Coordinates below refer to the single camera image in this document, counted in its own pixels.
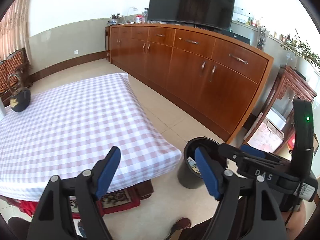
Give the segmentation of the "black cast iron teapot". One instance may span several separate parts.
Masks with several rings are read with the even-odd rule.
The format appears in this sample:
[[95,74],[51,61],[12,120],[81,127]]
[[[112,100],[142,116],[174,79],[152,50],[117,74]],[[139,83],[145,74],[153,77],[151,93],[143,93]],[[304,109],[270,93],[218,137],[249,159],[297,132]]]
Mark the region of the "black cast iron teapot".
[[[10,79],[16,77],[18,87],[13,89],[11,87]],[[20,113],[24,111],[29,105],[31,100],[31,91],[29,88],[24,87],[21,78],[17,74],[10,74],[7,79],[8,89],[11,92],[9,105],[10,108]]]

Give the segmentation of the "red white can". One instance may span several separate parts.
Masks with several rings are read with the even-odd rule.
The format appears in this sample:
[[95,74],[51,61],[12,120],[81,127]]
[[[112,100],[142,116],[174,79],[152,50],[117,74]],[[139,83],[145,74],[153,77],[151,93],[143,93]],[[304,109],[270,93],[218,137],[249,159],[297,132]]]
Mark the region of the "red white can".
[[137,15],[136,16],[136,23],[143,23],[144,22],[144,17],[143,15]]

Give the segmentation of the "white printed paper package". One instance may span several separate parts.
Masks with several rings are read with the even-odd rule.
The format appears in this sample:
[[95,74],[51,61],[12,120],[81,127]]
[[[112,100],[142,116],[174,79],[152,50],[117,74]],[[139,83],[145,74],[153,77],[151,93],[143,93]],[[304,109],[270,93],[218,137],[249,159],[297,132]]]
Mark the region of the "white printed paper package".
[[188,157],[188,158],[187,158],[187,161],[188,161],[188,164],[189,164],[190,168],[191,168],[196,174],[201,175],[201,173],[200,173],[200,171],[199,171],[199,168],[198,168],[198,166],[197,166],[197,164],[196,164],[196,161],[195,161],[193,158],[191,158],[191,157]]

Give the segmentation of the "small potted plant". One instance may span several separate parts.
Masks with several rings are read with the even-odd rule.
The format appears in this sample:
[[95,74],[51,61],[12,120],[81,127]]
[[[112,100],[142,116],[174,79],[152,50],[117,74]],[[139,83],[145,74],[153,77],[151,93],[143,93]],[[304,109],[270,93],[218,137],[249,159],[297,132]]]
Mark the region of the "small potted plant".
[[123,16],[120,13],[112,14],[111,19],[108,21],[108,25],[117,25],[119,20],[121,20]]

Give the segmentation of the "white box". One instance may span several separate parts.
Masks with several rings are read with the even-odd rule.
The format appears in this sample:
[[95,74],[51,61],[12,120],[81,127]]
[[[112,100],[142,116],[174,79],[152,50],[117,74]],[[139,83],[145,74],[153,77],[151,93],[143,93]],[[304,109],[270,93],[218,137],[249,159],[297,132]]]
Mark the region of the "white box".
[[3,102],[0,100],[0,120],[2,121],[7,114],[7,111],[3,105]]

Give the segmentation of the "black soundbar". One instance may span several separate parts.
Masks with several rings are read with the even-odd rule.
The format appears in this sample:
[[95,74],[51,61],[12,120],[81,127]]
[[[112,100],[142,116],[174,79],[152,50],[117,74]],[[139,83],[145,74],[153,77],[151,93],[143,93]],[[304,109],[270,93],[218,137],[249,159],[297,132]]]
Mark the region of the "black soundbar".
[[246,38],[244,36],[236,34],[236,33],[232,32],[232,31],[221,30],[221,34],[222,35],[226,35],[226,36],[231,37],[231,38],[234,38],[234,39],[236,39],[238,41],[241,41],[241,42],[244,42],[246,44],[250,44],[250,39],[249,38]]

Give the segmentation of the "black flat television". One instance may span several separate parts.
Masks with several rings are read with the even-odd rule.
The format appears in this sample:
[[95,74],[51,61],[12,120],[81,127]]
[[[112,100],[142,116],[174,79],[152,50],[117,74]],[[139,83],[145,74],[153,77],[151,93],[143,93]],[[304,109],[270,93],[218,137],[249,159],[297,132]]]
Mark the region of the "black flat television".
[[235,0],[150,0],[148,20],[228,29],[232,22],[234,2]]

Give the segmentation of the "beige patterned curtain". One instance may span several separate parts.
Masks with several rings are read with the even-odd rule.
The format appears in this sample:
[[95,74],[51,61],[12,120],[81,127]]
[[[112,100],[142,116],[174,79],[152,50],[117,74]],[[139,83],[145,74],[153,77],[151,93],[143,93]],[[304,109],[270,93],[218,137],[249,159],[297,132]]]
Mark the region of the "beige patterned curtain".
[[25,49],[31,59],[29,46],[30,0],[14,0],[1,20],[1,60],[6,60],[18,49]]

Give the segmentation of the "green leafy branch plant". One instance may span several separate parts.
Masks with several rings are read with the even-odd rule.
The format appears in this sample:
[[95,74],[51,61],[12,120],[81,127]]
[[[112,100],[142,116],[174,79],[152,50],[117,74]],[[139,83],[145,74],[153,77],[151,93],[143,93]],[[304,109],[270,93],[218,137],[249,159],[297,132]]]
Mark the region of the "green leafy branch plant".
[[295,29],[293,38],[288,35],[283,44],[280,45],[284,50],[293,52],[296,56],[305,59],[312,66],[319,69],[319,55],[313,53],[308,41],[303,41]]

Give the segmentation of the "pink checkered tablecloth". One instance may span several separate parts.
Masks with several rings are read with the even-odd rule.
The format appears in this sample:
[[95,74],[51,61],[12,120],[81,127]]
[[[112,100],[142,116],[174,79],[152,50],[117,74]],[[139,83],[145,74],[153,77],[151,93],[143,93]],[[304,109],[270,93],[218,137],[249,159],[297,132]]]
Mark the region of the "pink checkered tablecloth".
[[36,202],[49,179],[76,177],[116,146],[121,160],[110,192],[175,168],[181,152],[154,128],[127,73],[69,83],[33,95],[1,120],[1,195]]

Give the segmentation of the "wooden carved sofa bench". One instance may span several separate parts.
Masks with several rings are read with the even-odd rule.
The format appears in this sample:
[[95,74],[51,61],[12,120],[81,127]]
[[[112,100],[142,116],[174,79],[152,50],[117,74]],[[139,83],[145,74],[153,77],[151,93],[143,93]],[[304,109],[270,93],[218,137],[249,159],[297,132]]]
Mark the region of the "wooden carved sofa bench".
[[5,60],[1,60],[1,101],[7,107],[9,105],[11,91],[8,87],[8,80],[10,80],[10,87],[12,89],[18,88],[18,79],[15,76],[10,78],[9,75],[15,74],[19,76],[24,87],[30,88],[32,81],[29,77],[30,63],[27,58],[25,48],[18,49],[10,54]]

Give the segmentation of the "long wooden sideboard cabinet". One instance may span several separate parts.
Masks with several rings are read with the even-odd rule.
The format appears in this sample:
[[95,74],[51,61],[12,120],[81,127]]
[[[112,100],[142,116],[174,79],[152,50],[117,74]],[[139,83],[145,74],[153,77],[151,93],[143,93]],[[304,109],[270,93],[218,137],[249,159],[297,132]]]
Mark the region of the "long wooden sideboard cabinet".
[[198,28],[125,24],[107,33],[113,64],[227,143],[249,117],[273,64],[249,44]]

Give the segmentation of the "carved wooden side stand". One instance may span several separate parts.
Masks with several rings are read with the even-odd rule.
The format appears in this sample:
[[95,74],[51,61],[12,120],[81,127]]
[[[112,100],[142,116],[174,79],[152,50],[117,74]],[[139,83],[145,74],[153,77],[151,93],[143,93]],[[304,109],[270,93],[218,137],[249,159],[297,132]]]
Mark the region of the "carved wooden side stand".
[[314,102],[317,96],[314,83],[318,81],[318,78],[319,72],[313,67],[294,69],[288,65],[281,65],[260,114],[245,135],[243,144],[248,145],[248,140],[263,120],[268,119],[284,133],[284,140],[274,154],[288,157],[295,142],[293,100],[302,99]]

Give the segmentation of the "brown shoe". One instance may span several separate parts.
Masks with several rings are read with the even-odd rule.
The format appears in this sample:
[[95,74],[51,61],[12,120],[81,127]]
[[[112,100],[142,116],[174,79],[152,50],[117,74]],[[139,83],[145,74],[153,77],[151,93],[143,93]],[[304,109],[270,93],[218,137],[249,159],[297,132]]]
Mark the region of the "brown shoe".
[[179,239],[182,231],[190,227],[191,227],[191,220],[189,218],[186,218],[186,217],[180,218],[178,221],[176,221],[173,224],[167,237],[165,237],[165,240]]

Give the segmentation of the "floral pink storage box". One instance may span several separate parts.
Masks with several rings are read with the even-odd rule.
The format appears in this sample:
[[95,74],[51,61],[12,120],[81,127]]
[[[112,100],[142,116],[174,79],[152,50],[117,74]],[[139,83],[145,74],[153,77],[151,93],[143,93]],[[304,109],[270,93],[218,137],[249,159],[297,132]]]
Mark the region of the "floral pink storage box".
[[284,133],[264,119],[247,144],[261,151],[274,153],[284,140]]

